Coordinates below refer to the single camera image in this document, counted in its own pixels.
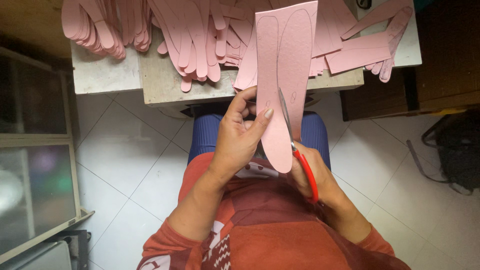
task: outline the left hand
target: left hand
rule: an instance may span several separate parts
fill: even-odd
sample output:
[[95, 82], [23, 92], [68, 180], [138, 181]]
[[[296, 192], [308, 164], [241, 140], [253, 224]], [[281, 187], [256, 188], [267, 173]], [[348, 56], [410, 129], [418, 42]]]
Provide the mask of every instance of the left hand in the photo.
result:
[[268, 109], [260, 112], [255, 121], [243, 120], [249, 113], [256, 114], [256, 104], [248, 101], [256, 93], [256, 86], [239, 92], [220, 122], [215, 153], [208, 170], [221, 181], [221, 187], [250, 162], [272, 119], [273, 109]]

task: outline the floor tile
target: floor tile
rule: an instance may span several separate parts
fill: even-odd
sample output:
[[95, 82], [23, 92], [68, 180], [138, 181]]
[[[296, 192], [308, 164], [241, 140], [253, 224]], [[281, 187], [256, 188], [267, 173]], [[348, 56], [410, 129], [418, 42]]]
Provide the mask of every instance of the floor tile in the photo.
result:
[[480, 263], [480, 191], [473, 196], [457, 195], [428, 238], [462, 266]]
[[330, 153], [332, 172], [376, 201], [408, 148], [371, 120], [353, 121]]
[[392, 215], [381, 209], [378, 205], [374, 205], [367, 215], [375, 229], [382, 237], [389, 242], [395, 256], [406, 264], [411, 266], [417, 257], [417, 254], [426, 243], [420, 235], [409, 229]]
[[188, 154], [170, 143], [131, 199], [164, 221], [177, 207]]
[[89, 259], [104, 270], [136, 269], [142, 247], [162, 222], [128, 200], [89, 254]]
[[[422, 157], [419, 160], [427, 175], [443, 180], [437, 168]], [[427, 239], [454, 197], [448, 185], [421, 175], [408, 153], [375, 203]]]
[[327, 128], [328, 150], [332, 151], [338, 139], [350, 124], [350, 121], [343, 122], [340, 96], [334, 92], [327, 93], [320, 101], [305, 108], [305, 110], [314, 111], [322, 118]]
[[[438, 120], [440, 120], [441, 116], [432, 116], [425, 126], [425, 128], [420, 132], [420, 135], [424, 134], [428, 129], [431, 128]], [[418, 136], [417, 139], [412, 140], [413, 148], [415, 152], [427, 160], [431, 165], [436, 168], [440, 168], [440, 157], [438, 156], [438, 150], [429, 146], [426, 146], [421, 141], [421, 136]]]
[[417, 116], [397, 116], [373, 119], [373, 121], [388, 133], [392, 134], [404, 145], [406, 141], [417, 139], [421, 136], [421, 132], [425, 129], [427, 123], [431, 119], [430, 115]]
[[94, 262], [88, 260], [88, 270], [103, 270], [100, 266], [96, 265]]
[[190, 153], [190, 147], [192, 146], [193, 135], [193, 120], [185, 121], [185, 124], [178, 131], [177, 135], [173, 138], [172, 142], [180, 146], [183, 150]]
[[111, 99], [115, 99], [117, 97], [118, 93], [108, 93], [106, 95]]
[[95, 211], [78, 228], [92, 233], [88, 242], [90, 251], [128, 198], [78, 163], [77, 181], [80, 205], [88, 211]]
[[77, 95], [80, 138], [75, 140], [75, 148], [78, 148], [110, 103], [112, 100], [106, 95]]
[[144, 93], [141, 90], [119, 93], [115, 101], [169, 140], [173, 139], [184, 123], [164, 115], [157, 108], [145, 105]]
[[360, 213], [364, 216], [367, 216], [368, 212], [372, 209], [374, 203], [370, 201], [367, 197], [365, 197], [362, 193], [358, 192], [355, 188], [347, 184], [347, 182], [343, 181], [340, 177], [333, 174], [335, 177], [336, 182], [340, 186], [340, 188], [345, 192], [347, 197], [353, 202], [353, 204], [357, 207]]
[[169, 140], [113, 102], [76, 152], [78, 163], [130, 197]]
[[426, 243], [412, 265], [412, 270], [463, 270], [438, 248]]

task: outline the blue ribbed fabric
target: blue ribbed fabric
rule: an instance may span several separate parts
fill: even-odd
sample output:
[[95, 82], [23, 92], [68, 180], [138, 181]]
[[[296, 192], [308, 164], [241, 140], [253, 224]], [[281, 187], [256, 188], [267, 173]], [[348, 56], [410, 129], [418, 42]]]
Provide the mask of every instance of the blue ribbed fabric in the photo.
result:
[[223, 116], [219, 114], [206, 114], [195, 118], [188, 163], [200, 154], [215, 151], [218, 126], [222, 118]]
[[[206, 114], [195, 118], [188, 163], [200, 154], [215, 151], [218, 126], [222, 118], [223, 116], [218, 114]], [[309, 111], [304, 112], [301, 121], [301, 138], [301, 143], [304, 146], [315, 148], [320, 152], [325, 164], [331, 170], [327, 129], [318, 114]]]
[[330, 153], [328, 152], [327, 128], [322, 118], [315, 112], [305, 111], [301, 120], [301, 144], [317, 149], [329, 170]]

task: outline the table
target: table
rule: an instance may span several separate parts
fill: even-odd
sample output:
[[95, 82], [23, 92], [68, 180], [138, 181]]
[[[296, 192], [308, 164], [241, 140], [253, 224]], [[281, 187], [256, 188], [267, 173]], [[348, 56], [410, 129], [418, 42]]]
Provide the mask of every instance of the table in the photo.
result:
[[[355, 0], [345, 0], [354, 15], [362, 18], [375, 6], [387, 0], [372, 0], [370, 10], [356, 6]], [[386, 21], [372, 25], [360, 32], [368, 35], [384, 31]], [[222, 70], [216, 83], [194, 81], [188, 93], [180, 89], [181, 76], [175, 70], [168, 55], [160, 55], [156, 48], [163, 41], [159, 29], [153, 27], [152, 44], [147, 52], [138, 52], [131, 45], [127, 47], [127, 56], [119, 61], [112, 57], [101, 58], [72, 43], [73, 75], [77, 94], [100, 94], [142, 89], [145, 104], [151, 107], [170, 107], [172, 111], [187, 108], [186, 105], [224, 101], [232, 99], [235, 91], [237, 70]], [[397, 67], [421, 64], [420, 46], [415, 15], [412, 16], [404, 37], [400, 41], [395, 57]], [[324, 71], [321, 76], [311, 77], [307, 84], [307, 93], [328, 92], [354, 89], [363, 85], [363, 68], [331, 75]]]

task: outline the right hand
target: right hand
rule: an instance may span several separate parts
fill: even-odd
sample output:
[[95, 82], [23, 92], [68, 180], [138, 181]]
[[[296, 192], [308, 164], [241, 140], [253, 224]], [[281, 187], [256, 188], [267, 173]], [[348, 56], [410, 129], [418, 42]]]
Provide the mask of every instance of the right hand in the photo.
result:
[[[318, 150], [305, 147], [299, 142], [294, 143], [300, 154], [303, 154], [307, 159], [310, 169], [315, 177], [318, 189], [318, 200], [326, 205], [332, 205], [334, 201], [343, 194], [343, 191], [338, 186], [332, 172], [325, 165]], [[307, 198], [312, 197], [312, 189], [308, 182], [308, 178], [300, 161], [295, 157], [293, 158], [290, 174], [300, 193]]]

